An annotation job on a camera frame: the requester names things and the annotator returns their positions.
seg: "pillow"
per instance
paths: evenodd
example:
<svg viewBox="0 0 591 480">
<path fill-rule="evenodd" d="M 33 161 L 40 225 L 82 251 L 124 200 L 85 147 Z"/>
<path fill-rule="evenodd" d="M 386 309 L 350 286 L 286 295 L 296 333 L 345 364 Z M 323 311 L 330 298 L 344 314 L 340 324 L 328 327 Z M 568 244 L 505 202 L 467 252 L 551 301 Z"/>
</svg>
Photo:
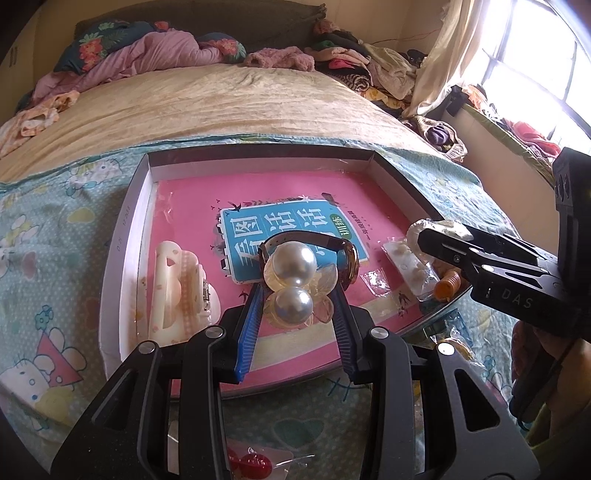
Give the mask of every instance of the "pillow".
<svg viewBox="0 0 591 480">
<path fill-rule="evenodd" d="M 102 21 L 90 27 L 64 50 L 53 71 L 70 71 L 81 75 L 109 53 L 131 45 L 147 33 L 166 31 L 168 28 L 168 22 L 165 21 L 153 25 L 147 22 Z"/>
<path fill-rule="evenodd" d="M 200 47 L 217 47 L 226 63 L 242 63 L 246 58 L 244 46 L 235 38 L 225 33 L 213 32 L 197 37 Z"/>
</svg>

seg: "hand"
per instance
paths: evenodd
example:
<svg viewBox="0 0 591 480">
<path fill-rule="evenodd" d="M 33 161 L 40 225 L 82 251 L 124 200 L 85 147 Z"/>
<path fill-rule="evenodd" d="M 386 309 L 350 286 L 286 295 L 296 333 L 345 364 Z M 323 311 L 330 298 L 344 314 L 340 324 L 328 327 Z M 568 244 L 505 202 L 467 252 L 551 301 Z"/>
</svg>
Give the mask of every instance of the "hand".
<svg viewBox="0 0 591 480">
<path fill-rule="evenodd" d="M 535 355 L 537 342 L 546 352 L 558 359 L 571 340 L 556 337 L 524 322 L 517 322 L 513 328 L 511 342 L 511 377 L 513 380 L 519 378 L 527 363 Z M 556 390 L 546 402 L 551 412 L 550 435 L 570 422 L 590 401 L 591 344 L 579 339 L 564 359 Z"/>
</svg>

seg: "pearl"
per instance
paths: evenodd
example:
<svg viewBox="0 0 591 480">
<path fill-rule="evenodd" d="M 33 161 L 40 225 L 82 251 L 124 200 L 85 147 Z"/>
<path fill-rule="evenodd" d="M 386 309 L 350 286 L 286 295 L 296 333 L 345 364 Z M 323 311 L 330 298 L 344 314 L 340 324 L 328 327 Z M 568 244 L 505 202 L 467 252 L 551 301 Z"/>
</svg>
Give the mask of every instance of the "pearl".
<svg viewBox="0 0 591 480">
<path fill-rule="evenodd" d="M 273 311 L 279 321 L 295 327 L 312 315 L 314 301 L 303 288 L 285 287 L 274 296 Z"/>
<path fill-rule="evenodd" d="M 301 242 L 279 245 L 271 256 L 277 280 L 284 285 L 303 287 L 310 283 L 318 264 L 314 252 Z"/>
</svg>

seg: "plastic packet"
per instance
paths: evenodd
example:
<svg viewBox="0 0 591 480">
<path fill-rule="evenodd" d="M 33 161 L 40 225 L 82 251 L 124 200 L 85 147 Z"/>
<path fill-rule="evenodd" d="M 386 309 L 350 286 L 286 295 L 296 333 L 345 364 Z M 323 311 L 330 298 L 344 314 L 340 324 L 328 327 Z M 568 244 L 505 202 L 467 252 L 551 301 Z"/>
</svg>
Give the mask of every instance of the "plastic packet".
<svg viewBox="0 0 591 480">
<path fill-rule="evenodd" d="M 287 450 L 249 445 L 226 439 L 228 461 L 235 480 L 285 480 L 292 465 L 306 466 Z M 178 475 L 178 420 L 168 429 L 168 471 Z"/>
<path fill-rule="evenodd" d="M 285 480 L 293 453 L 226 439 L 228 460 L 236 480 Z"/>
<path fill-rule="evenodd" d="M 456 222 L 455 220 L 441 220 L 439 222 L 434 222 L 429 219 L 423 219 L 419 220 L 418 222 L 414 222 L 408 228 L 407 245 L 409 249 L 417 256 L 417 258 L 425 265 L 431 264 L 434 260 L 434 257 L 421 251 L 418 246 L 418 234 L 425 230 L 425 228 L 431 228 L 466 242 L 474 240 L 474 237 L 468 231 L 468 229 L 463 224 Z"/>
<path fill-rule="evenodd" d="M 420 301 L 429 299 L 433 294 L 433 288 L 439 281 L 439 277 L 431 265 L 422 263 L 411 252 L 405 238 L 391 240 L 383 244 L 382 249 L 396 266 L 413 295 Z"/>
<path fill-rule="evenodd" d="M 368 286 L 369 291 L 377 297 L 383 297 L 390 292 L 391 288 L 386 278 L 386 273 L 379 268 L 375 271 L 364 273 L 361 279 Z"/>
<path fill-rule="evenodd" d="M 476 359 L 474 351 L 468 346 L 466 339 L 458 329 L 452 327 L 449 332 L 446 333 L 447 336 L 442 334 L 433 335 L 431 336 L 431 340 L 435 342 L 436 346 L 440 343 L 449 343 L 453 345 L 479 375 L 486 372 L 486 367 Z"/>
</svg>

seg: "cartoon-print bed sheet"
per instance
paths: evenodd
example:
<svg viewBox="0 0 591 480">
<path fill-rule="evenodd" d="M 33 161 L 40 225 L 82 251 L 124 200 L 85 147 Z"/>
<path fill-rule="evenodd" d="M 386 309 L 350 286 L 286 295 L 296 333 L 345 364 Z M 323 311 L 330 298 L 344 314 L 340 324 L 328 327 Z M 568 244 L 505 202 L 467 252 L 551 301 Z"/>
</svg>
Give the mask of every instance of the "cartoon-print bed sheet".
<svg viewBox="0 0 591 480">
<path fill-rule="evenodd" d="M 465 168 L 360 141 L 264 135 L 160 141 L 0 184 L 0 408 L 43 467 L 49 468 L 72 425 L 105 382 L 98 347 L 101 282 L 117 215 L 141 157 L 155 150 L 241 143 L 375 150 L 445 218 L 515 233 L 478 178 Z M 483 341 L 479 353 L 494 361 L 491 377 L 499 372 L 499 387 L 504 388 L 512 323 L 494 312 L 488 325 L 499 329 L 501 337 Z"/>
</svg>

